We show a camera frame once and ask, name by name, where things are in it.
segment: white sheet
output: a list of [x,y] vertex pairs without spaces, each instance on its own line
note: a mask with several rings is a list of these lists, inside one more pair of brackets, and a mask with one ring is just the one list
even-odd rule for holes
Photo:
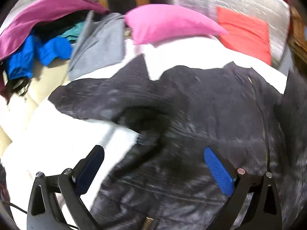
[[[159,79],[165,70],[177,65],[210,69],[222,68],[234,61],[238,66],[254,68],[280,93],[284,92],[286,86],[286,76],[282,73],[256,58],[226,49],[213,37],[191,37],[158,46],[133,46],[132,41],[127,40],[126,49],[127,54],[122,63],[96,70],[81,78],[110,78],[136,55],[144,53],[152,80]],[[73,168],[96,144],[104,145],[104,139],[109,137],[112,129],[115,132],[104,146],[105,160],[89,191],[81,196],[88,209],[103,179],[134,145],[138,134],[110,122],[73,119],[58,112],[47,99],[44,100],[34,112],[24,135],[7,148],[1,159],[7,172],[11,202],[26,210],[38,171],[49,176],[60,174],[65,168]],[[25,230],[26,215],[15,208],[12,208],[12,213],[18,227]],[[75,225],[66,206],[63,214],[69,224]]]

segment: magenta cloth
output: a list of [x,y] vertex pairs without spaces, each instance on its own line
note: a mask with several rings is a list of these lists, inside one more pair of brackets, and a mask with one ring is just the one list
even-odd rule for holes
[[148,4],[125,15],[135,45],[196,35],[227,34],[219,24],[194,10],[167,4]]
[[14,53],[39,22],[51,22],[79,10],[108,10],[92,0],[38,0],[21,11],[0,35],[0,60]]

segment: red pillow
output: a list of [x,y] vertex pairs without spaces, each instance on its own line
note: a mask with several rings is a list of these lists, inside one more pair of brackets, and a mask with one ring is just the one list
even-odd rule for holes
[[256,17],[217,7],[218,24],[228,31],[220,35],[227,48],[244,53],[271,65],[269,25]]

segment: gray cloth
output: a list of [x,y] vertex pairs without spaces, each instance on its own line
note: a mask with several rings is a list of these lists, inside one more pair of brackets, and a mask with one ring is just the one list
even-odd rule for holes
[[93,21],[94,12],[86,17],[69,64],[70,80],[99,68],[121,62],[125,57],[123,16],[111,13],[99,22]]

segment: black wire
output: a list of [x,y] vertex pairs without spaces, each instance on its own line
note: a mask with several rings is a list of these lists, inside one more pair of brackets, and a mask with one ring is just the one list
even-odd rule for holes
[[27,211],[21,209],[20,207],[16,206],[15,204],[13,204],[13,203],[11,203],[11,202],[9,202],[9,201],[4,201],[4,200],[3,200],[3,201],[1,201],[1,202],[3,203],[3,205],[8,205],[8,206],[14,207],[14,208],[16,208],[16,209],[22,211],[22,212],[25,213],[25,214],[28,213]]
[[[13,203],[11,203],[11,202],[9,202],[9,201],[2,200],[1,202],[2,202],[3,205],[7,205],[7,206],[14,207],[14,208],[16,208],[16,209],[22,211],[22,212],[25,213],[25,214],[28,213],[27,211],[21,209],[20,207],[16,206],[15,204],[13,204]],[[78,229],[78,230],[79,230],[79,228],[77,228],[77,227],[75,227],[75,226],[73,226],[73,225],[70,225],[70,224],[66,224],[66,225],[69,226],[69,227],[71,227],[71,228],[75,228],[75,229]]]

